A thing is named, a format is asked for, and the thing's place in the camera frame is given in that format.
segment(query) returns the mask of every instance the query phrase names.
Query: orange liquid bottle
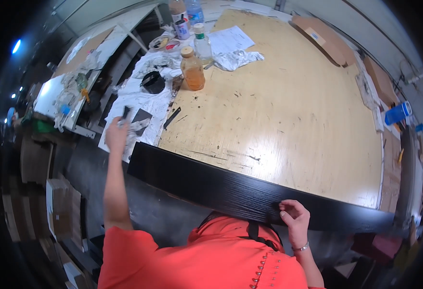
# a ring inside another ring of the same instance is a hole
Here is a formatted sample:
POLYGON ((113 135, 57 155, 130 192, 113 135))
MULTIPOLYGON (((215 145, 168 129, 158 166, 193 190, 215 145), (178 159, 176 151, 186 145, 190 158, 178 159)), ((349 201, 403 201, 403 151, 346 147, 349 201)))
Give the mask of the orange liquid bottle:
POLYGON ((194 55, 194 49, 190 46, 181 49, 181 55, 183 57, 181 71, 184 74, 187 85, 191 90, 201 90, 205 86, 202 61, 194 55))

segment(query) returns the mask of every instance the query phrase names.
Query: ceiling light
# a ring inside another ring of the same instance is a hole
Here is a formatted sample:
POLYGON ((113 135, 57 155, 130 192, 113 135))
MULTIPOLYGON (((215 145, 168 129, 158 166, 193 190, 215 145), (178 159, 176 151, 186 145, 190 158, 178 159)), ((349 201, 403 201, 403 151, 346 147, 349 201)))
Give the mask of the ceiling light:
POLYGON ((17 50, 19 49, 19 46, 20 46, 20 39, 17 40, 17 43, 14 46, 14 49, 12 49, 12 54, 17 52, 17 50))

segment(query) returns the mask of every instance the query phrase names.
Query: metal bracket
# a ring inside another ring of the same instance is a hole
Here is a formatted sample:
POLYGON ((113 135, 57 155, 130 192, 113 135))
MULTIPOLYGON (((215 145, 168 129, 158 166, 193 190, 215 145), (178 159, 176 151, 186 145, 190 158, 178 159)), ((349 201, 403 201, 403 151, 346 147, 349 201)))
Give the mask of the metal bracket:
POLYGON ((94 139, 94 137, 96 136, 96 133, 93 132, 92 130, 88 130, 88 129, 86 129, 82 126, 79 126, 79 125, 76 125, 75 129, 72 130, 72 132, 79 134, 81 136, 86 136, 86 137, 92 138, 92 139, 94 139))

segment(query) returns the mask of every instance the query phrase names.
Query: bracelet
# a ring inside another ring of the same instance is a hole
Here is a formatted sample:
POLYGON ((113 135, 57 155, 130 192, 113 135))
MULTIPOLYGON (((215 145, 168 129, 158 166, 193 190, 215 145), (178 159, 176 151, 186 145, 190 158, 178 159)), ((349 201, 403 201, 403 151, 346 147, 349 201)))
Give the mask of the bracelet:
POLYGON ((295 251, 304 251, 304 250, 306 250, 308 247, 309 247, 309 241, 306 243, 306 245, 304 245, 304 247, 301 247, 301 248, 298 248, 298 249, 294 249, 294 248, 292 247, 292 251, 293 251, 293 252, 295 252, 295 251))

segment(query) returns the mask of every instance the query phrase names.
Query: bottle cap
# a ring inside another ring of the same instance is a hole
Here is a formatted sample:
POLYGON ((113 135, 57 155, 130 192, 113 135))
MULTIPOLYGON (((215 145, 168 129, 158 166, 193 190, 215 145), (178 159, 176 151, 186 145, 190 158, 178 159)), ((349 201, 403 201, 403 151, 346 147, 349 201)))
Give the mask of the bottle cap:
POLYGON ((203 23, 196 23, 194 24, 194 31, 195 34, 201 34, 203 33, 205 26, 203 25, 203 23))
POLYGON ((194 49, 190 46, 186 46, 183 49, 181 49, 181 56, 182 57, 191 57, 194 55, 194 49))

